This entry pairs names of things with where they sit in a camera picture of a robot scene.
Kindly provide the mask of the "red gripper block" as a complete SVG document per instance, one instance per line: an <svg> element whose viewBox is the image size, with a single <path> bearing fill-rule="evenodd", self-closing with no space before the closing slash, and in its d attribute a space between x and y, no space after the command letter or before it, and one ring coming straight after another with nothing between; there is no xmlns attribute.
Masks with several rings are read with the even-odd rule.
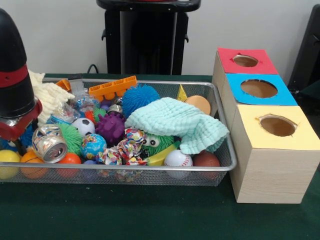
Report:
<svg viewBox="0 0 320 240"><path fill-rule="evenodd" d="M15 146L20 156L27 153L26 147L18 139L25 129L38 119L43 106L38 98L34 99L35 107L28 113L16 117L0 117L0 137L7 141L15 141Z"/></svg>

